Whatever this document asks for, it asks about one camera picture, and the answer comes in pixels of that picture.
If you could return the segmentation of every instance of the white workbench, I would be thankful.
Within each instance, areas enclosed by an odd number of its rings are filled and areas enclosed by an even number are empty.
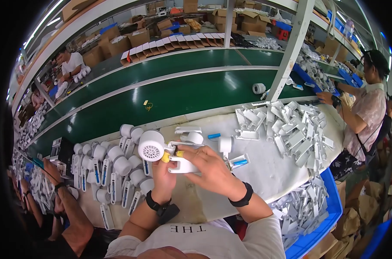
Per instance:
[[[334,150],[326,150],[327,160],[323,161],[323,165],[327,168],[341,152],[344,125],[332,106],[321,104],[318,107],[326,114],[327,126],[324,128],[324,135],[335,143]],[[174,134],[177,126],[202,127],[204,144],[217,151],[217,143],[209,140],[207,135],[221,133],[222,136],[234,136],[238,123],[235,113],[231,113],[163,127],[160,132],[165,141],[178,139],[179,135]],[[294,158],[283,159],[280,156],[276,145],[266,141],[264,127],[260,128],[260,136],[259,141],[235,139],[234,152],[230,153],[229,158],[245,153],[249,155],[251,163],[234,170],[233,173],[242,181],[250,183],[254,191],[269,203],[306,182],[309,175],[306,168],[298,168],[295,165]],[[92,199],[90,187],[86,193],[80,191],[78,201],[92,224],[104,227],[100,216],[100,203]],[[195,186],[180,174],[177,176],[177,184],[173,190],[172,203],[180,208],[180,213],[172,220],[173,222],[200,223],[237,214],[226,197]],[[115,228],[121,229],[128,220],[127,209],[120,205],[110,205],[110,210]]]

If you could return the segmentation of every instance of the fan grille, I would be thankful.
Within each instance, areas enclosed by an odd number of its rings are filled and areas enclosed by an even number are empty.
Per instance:
[[[157,158],[160,155],[160,150],[151,145],[145,146],[143,149],[143,155],[149,159]]]

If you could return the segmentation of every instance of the red stool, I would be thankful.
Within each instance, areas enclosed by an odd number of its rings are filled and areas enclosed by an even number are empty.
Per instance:
[[[285,41],[288,41],[288,31],[286,31],[286,30],[283,30],[283,29],[279,29],[278,30],[278,34],[276,35],[277,36],[277,38],[279,39],[279,40],[285,40]]]

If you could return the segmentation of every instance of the fluorescent light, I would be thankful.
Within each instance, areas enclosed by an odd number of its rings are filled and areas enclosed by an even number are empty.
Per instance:
[[[340,16],[340,18],[342,18],[342,20],[343,20],[344,22],[346,22],[346,19],[343,17],[343,15],[341,15],[341,13],[339,13],[339,11],[337,11],[337,14]]]
[[[27,45],[29,44],[30,40],[35,36],[35,33],[38,31],[38,29],[40,28],[40,26],[42,25],[42,23],[46,20],[46,18],[48,18],[48,16],[53,12],[53,10],[56,9],[56,7],[58,7],[58,5],[60,3],[62,3],[64,0],[59,0],[58,3],[56,3],[54,5],[54,7],[52,7],[52,9],[49,10],[49,12],[45,15],[45,17],[43,17],[42,21],[40,21],[39,25],[36,27],[36,29],[33,31],[32,35],[30,36],[30,38],[27,40],[24,49],[26,49]]]
[[[53,21],[51,21],[50,23],[48,23],[48,24],[47,24],[47,26],[49,26],[49,25],[53,24],[54,22],[57,22],[57,21],[59,21],[60,19],[61,19],[60,17],[56,18],[55,20],[53,20]]]

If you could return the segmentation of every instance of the wrist strap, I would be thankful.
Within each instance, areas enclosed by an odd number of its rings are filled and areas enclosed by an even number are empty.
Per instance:
[[[55,185],[55,193],[58,194],[58,189],[61,187],[65,187],[65,183],[64,182],[60,182],[57,185]]]
[[[230,204],[234,207],[243,207],[249,204],[249,201],[252,197],[252,194],[254,193],[254,190],[252,189],[252,186],[246,182],[243,182],[245,184],[245,188],[247,189],[247,193],[245,196],[240,200],[240,201],[231,201],[229,200]]]
[[[153,198],[151,197],[151,191],[149,191],[146,195],[147,205],[152,210],[157,211],[156,214],[157,214],[157,216],[159,216],[158,223],[160,225],[166,224],[169,220],[174,218],[180,212],[180,209],[178,208],[178,206],[176,204],[170,204],[171,201],[172,201],[172,199],[170,198],[170,200],[168,202],[160,205],[157,202],[155,202],[153,200]]]

